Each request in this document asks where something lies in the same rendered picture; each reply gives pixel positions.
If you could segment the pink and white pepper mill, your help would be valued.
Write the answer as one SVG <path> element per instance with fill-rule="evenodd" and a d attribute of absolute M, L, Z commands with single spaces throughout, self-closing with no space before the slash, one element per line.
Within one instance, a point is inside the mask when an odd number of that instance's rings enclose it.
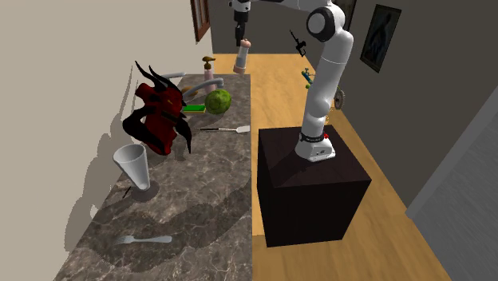
<path fill-rule="evenodd" d="M 246 70 L 247 64 L 247 55 L 248 50 L 251 47 L 251 43 L 246 39 L 242 39 L 239 44 L 239 52 L 235 59 L 235 64 L 233 67 L 233 71 L 238 74 L 244 74 Z"/>

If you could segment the brown framed window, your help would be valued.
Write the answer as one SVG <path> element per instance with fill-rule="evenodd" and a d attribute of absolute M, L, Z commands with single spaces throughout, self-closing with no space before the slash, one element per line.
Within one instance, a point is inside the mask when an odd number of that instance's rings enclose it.
<path fill-rule="evenodd" d="M 190 3 L 196 42 L 200 42 L 210 28 L 208 0 L 190 0 Z"/>

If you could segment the black angular tool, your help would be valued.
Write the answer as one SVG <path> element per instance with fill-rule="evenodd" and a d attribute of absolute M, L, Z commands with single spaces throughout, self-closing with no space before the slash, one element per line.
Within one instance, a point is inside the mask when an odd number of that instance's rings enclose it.
<path fill-rule="evenodd" d="M 296 50 L 298 51 L 298 53 L 300 54 L 301 57 L 304 57 L 306 55 L 306 50 L 305 50 L 305 47 L 306 47 L 306 42 L 305 41 L 300 41 L 298 38 L 295 37 L 294 33 L 292 31 L 290 31 L 290 34 L 292 36 L 292 38 L 294 39 L 295 41 L 295 48 Z"/>

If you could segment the pink soap dispenser brown pump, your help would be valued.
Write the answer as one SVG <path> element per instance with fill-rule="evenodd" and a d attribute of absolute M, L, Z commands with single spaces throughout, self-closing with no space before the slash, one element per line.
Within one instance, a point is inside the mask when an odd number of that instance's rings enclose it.
<path fill-rule="evenodd" d="M 204 80 L 211 80 L 214 78 L 214 73 L 212 69 L 211 62 L 214 61 L 215 59 L 213 57 L 205 56 L 202 58 L 202 61 L 204 62 Z M 213 90 L 216 89 L 216 86 L 214 84 L 211 85 L 206 85 L 204 87 L 205 93 L 209 94 Z"/>

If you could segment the grey faucet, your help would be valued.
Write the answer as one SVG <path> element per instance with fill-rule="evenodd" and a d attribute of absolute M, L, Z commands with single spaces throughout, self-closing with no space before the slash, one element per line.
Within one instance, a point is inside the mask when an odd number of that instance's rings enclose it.
<path fill-rule="evenodd" d="M 165 79 L 169 79 L 169 78 L 176 78 L 176 77 L 184 77 L 185 75 L 186 75 L 186 73 L 180 72 L 180 73 L 162 74 L 161 77 L 163 77 Z M 190 94 L 192 94 L 193 92 L 195 92 L 196 90 L 202 89 L 202 88 L 209 86 L 209 85 L 216 85 L 218 88 L 223 88 L 224 87 L 223 78 L 213 78 L 210 80 L 203 81 L 202 83 L 200 83 L 200 84 L 190 88 L 188 91 L 184 92 L 183 97 L 187 97 Z"/>

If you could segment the green round melon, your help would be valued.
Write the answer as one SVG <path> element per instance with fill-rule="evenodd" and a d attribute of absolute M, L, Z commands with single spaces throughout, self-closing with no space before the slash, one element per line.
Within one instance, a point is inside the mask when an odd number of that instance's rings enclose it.
<path fill-rule="evenodd" d="M 205 97 L 204 105 L 210 114 L 223 114 L 231 106 L 231 94 L 227 90 L 216 89 Z"/>

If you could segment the colourful toy bicycle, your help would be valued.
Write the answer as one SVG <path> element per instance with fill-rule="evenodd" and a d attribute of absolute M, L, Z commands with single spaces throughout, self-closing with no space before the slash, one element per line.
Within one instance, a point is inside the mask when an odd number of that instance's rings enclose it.
<path fill-rule="evenodd" d="M 312 77 L 314 75 L 309 72 L 308 68 L 305 68 L 301 72 L 301 74 L 306 79 L 306 82 L 307 82 L 306 89 L 309 89 L 310 86 L 313 84 Z M 337 86 L 336 93 L 334 95 L 334 99 L 332 100 L 332 102 L 330 104 L 330 110 L 329 110 L 329 112 L 326 115 L 326 119 L 325 119 L 325 124 L 326 125 L 328 125 L 330 123 L 330 114 L 333 111 L 338 111 L 338 110 L 341 110 L 343 108 L 343 106 L 345 104 L 345 99 L 346 99 L 346 95 L 345 95 L 344 91 L 341 90 L 341 88 L 339 86 Z"/>

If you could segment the red horned demon bust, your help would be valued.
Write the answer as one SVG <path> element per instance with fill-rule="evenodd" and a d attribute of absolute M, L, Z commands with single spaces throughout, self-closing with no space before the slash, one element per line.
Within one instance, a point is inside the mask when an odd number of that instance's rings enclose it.
<path fill-rule="evenodd" d="M 141 83 L 137 87 L 135 95 L 142 99 L 144 106 L 123 120 L 123 130 L 162 156 L 171 153 L 172 143 L 180 134 L 186 140 L 188 152 L 191 152 L 192 132 L 181 112 L 186 106 L 182 92 L 169 79 L 154 72 L 152 67 L 149 67 L 149 73 L 137 61 L 136 67 L 154 86 Z"/>

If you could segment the white cone-shaped glass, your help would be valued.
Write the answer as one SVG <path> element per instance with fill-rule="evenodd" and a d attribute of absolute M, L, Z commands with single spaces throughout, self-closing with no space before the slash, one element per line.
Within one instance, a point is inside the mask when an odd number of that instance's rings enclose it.
<path fill-rule="evenodd" d="M 122 146 L 113 154 L 113 161 L 134 184 L 134 200 L 146 202 L 157 194 L 159 186 L 150 180 L 146 148 L 142 144 Z"/>

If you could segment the dark robot stand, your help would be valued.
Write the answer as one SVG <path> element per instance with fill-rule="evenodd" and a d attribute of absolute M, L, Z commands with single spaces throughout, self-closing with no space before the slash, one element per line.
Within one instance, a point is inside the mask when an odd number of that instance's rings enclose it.
<path fill-rule="evenodd" d="M 268 247 L 340 240 L 371 178 L 332 125 L 336 156 L 310 162 L 294 147 L 299 127 L 260 129 L 257 190 Z"/>

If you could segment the silver fork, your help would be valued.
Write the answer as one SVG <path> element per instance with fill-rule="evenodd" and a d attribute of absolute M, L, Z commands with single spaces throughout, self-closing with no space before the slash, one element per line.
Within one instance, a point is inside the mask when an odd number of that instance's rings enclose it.
<path fill-rule="evenodd" d="M 169 235 L 157 236 L 152 238 L 137 239 L 133 235 L 125 235 L 117 238 L 113 245 L 127 244 L 127 243 L 171 243 L 172 237 Z"/>

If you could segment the dark framed wall picture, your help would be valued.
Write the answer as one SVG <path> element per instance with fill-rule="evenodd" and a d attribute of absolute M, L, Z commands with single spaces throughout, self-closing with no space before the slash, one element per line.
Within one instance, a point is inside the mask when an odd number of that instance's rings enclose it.
<path fill-rule="evenodd" d="M 344 30 L 349 30 L 357 0 L 334 0 L 334 4 L 339 6 L 346 16 Z"/>
<path fill-rule="evenodd" d="M 379 73 L 396 29 L 401 10 L 377 4 L 373 11 L 360 59 Z"/>

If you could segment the black-handled silver spatula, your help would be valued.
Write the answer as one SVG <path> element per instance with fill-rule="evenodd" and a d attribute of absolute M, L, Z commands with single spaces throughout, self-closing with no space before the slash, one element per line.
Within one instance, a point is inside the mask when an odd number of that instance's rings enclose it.
<path fill-rule="evenodd" d="M 226 129 L 226 128 L 202 128 L 201 131 L 233 131 L 236 133 L 248 133 L 251 131 L 250 125 L 239 126 L 236 129 Z"/>

